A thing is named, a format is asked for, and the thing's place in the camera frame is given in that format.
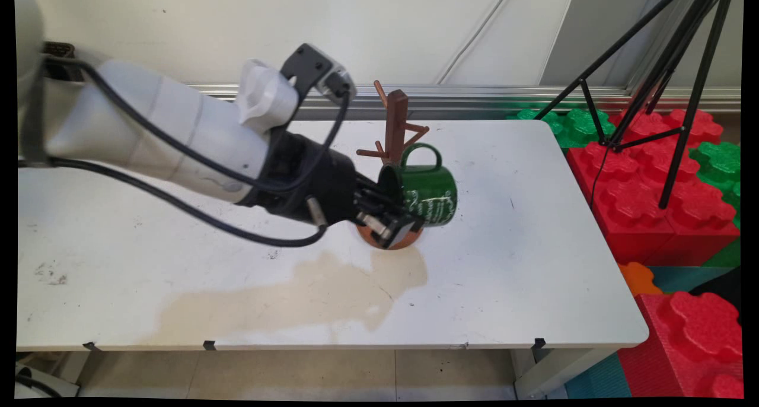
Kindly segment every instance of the white table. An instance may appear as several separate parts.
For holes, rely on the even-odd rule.
[[[330,122],[293,123],[321,141]],[[18,172],[17,351],[288,348],[529,348],[552,351],[515,383],[552,390],[648,337],[616,262],[548,126],[429,121],[458,185],[455,219],[381,251],[355,226],[272,248],[213,229],[131,186],[67,168]],[[383,121],[344,124],[355,155]],[[410,163],[431,161],[417,151]],[[314,228],[155,185],[270,236]]]

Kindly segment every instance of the black tripod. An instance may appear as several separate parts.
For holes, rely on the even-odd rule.
[[[656,6],[651,9],[651,11],[648,12],[648,14],[644,15],[643,18],[635,23],[635,25],[632,26],[629,31],[627,31],[620,39],[617,40],[617,42],[614,43],[614,45],[612,45],[607,51],[605,51],[605,53],[603,53],[596,61],[594,61],[591,66],[588,67],[588,69],[583,71],[583,73],[580,74],[580,76],[577,77],[577,79],[574,80],[571,84],[569,84],[569,86],[567,86],[567,88],[562,91],[561,94],[554,98],[553,101],[551,101],[548,106],[545,107],[545,109],[540,110],[540,112],[537,113],[535,117],[535,119],[540,120],[540,118],[544,117],[548,112],[550,112],[551,109],[553,109],[553,107],[556,107],[556,105],[559,104],[561,100],[566,98],[569,93],[574,91],[575,88],[580,85],[582,92],[585,95],[585,101],[588,102],[588,110],[590,110],[591,116],[593,117],[593,123],[596,126],[596,131],[598,133],[598,142],[600,145],[605,145],[605,147],[607,147],[607,153],[609,150],[613,150],[614,152],[621,152],[625,148],[633,147],[634,145],[640,145],[646,142],[651,142],[653,140],[658,140],[664,137],[679,134],[680,136],[678,137],[677,145],[675,146],[675,153],[672,156],[672,164],[669,166],[669,173],[667,174],[666,183],[664,183],[664,190],[662,191],[662,196],[659,200],[659,208],[661,209],[666,209],[667,203],[669,202],[669,196],[672,193],[672,187],[675,185],[675,177],[677,175],[678,169],[680,168],[680,161],[683,160],[685,145],[688,142],[688,135],[691,133],[693,120],[696,115],[696,108],[699,106],[701,94],[704,91],[704,85],[707,80],[707,75],[709,74],[709,67],[711,66],[711,62],[714,57],[714,50],[716,50],[719,35],[721,34],[723,25],[725,23],[727,9],[730,6],[730,0],[694,0],[692,2],[691,7],[688,9],[688,12],[685,13],[683,20],[680,21],[680,25],[672,34],[669,43],[667,43],[664,51],[662,51],[661,56],[659,56],[659,59],[656,61],[656,64],[653,65],[653,68],[648,73],[648,76],[643,81],[642,85],[640,85],[640,88],[638,88],[632,100],[630,101],[629,107],[624,114],[624,117],[621,118],[618,127],[609,138],[604,136],[604,131],[601,129],[601,123],[598,120],[598,115],[596,113],[596,106],[593,104],[591,92],[588,89],[588,83],[586,83],[585,80],[586,78],[590,77],[590,75],[593,74],[593,72],[595,72],[599,66],[607,61],[610,56],[614,55],[614,53],[616,53],[619,48],[623,47],[623,45],[626,44],[628,40],[631,39],[631,37],[640,31],[640,29],[647,25],[649,21],[653,20],[653,18],[656,17],[656,15],[658,15],[659,12],[661,12],[662,9],[666,8],[666,6],[669,5],[672,1],[674,0],[659,1],[659,3],[656,4]],[[688,49],[688,45],[690,45],[691,40],[696,34],[696,31],[699,30],[701,22],[704,20],[704,17],[707,15],[707,13],[717,3],[719,3],[719,6],[716,9],[716,15],[714,16],[714,21],[712,22],[711,31],[709,32],[709,39],[707,39],[704,56],[701,58],[699,71],[696,74],[696,80],[693,85],[691,99],[688,102],[688,108],[685,111],[685,120],[683,120],[683,125],[675,129],[670,129],[669,131],[665,131],[663,133],[654,134],[653,136],[635,140],[634,142],[627,142],[624,144],[621,143],[621,139],[623,139],[624,136],[624,131],[628,129],[633,118],[635,115],[637,115],[643,105],[648,104],[646,109],[647,115],[650,115],[650,113],[653,112],[654,107],[656,107],[656,104],[659,101],[659,98],[661,98],[662,93],[664,93],[664,88],[666,88],[673,72],[675,72],[675,68],[677,67],[678,63],[680,63],[683,55],[685,55],[685,51]],[[656,91],[653,95],[651,95],[651,91],[653,91],[654,87],[656,87]]]

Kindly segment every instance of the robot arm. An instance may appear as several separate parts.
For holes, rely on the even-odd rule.
[[[34,25],[40,19],[20,1],[16,0],[17,36],[41,34],[35,26],[19,29],[20,7],[22,22]],[[36,50],[20,50],[19,44],[36,45]],[[233,204],[263,206],[275,215],[316,223],[322,228],[319,234],[342,220],[368,224],[383,247],[423,225],[423,220],[389,201],[376,183],[358,174],[347,156],[330,150],[356,90],[345,69],[311,45],[301,45],[280,71],[247,61],[238,97],[229,103],[121,61],[94,69],[71,59],[37,58],[40,44],[41,39],[17,39],[24,166],[65,163],[87,169],[89,163],[81,160],[105,162]],[[78,67],[92,82],[42,77],[42,64]],[[311,88],[341,105],[324,145],[286,130]],[[98,172],[106,170],[111,177],[118,174],[108,169]],[[211,224],[242,236],[222,222]],[[264,242],[255,235],[247,239]]]

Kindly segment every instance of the red foam block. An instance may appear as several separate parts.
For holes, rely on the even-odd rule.
[[[670,137],[632,148],[637,150],[635,161],[638,163],[637,174],[640,179],[659,192],[664,188],[676,143],[676,140]],[[676,182],[694,182],[697,180],[696,173],[699,172],[699,168],[699,162],[688,157],[686,153],[680,161],[680,168],[675,177]]]
[[[605,153],[607,153],[607,148],[596,142],[588,144],[585,148],[570,148],[567,152],[567,163],[575,174],[575,179],[586,201],[591,200],[593,181],[598,174],[601,162],[604,161]],[[630,180],[637,172],[637,166],[637,162],[630,158],[626,151],[622,153],[609,151],[604,171],[598,176],[596,193],[610,180]]]
[[[685,110],[676,109],[667,115],[662,122],[667,125],[667,129],[672,129],[682,126],[684,120]],[[696,115],[693,118],[691,134],[688,136],[688,147],[697,148],[702,142],[710,142],[718,145],[719,137],[722,136],[722,132],[722,126],[714,122],[709,113],[696,110]]]
[[[738,311],[712,293],[635,297],[649,336],[617,351],[632,396],[743,398]]]
[[[666,210],[675,234],[642,263],[701,266],[740,236],[734,217],[735,209],[722,201],[718,188],[699,180],[675,183]]]
[[[637,176],[596,186],[593,215],[619,263],[643,263],[674,236],[657,204],[653,189]]]
[[[618,115],[610,117],[609,122],[613,123],[615,126],[619,126],[621,118],[623,118],[626,113],[627,111],[624,110]],[[662,115],[657,112],[651,112],[651,115],[646,115],[645,110],[641,110],[634,118],[632,118],[630,125],[624,132],[623,143],[640,140],[643,139],[643,137],[663,133],[669,129],[669,126],[664,123],[664,117],[662,117]]]

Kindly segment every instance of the green mug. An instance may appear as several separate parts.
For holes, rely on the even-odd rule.
[[[435,153],[434,166],[407,166],[410,153],[428,148]],[[425,220],[425,226],[443,226],[456,213],[456,182],[451,172],[442,166],[436,148],[426,143],[414,143],[404,150],[400,166],[386,164],[379,172],[379,187],[399,206]]]

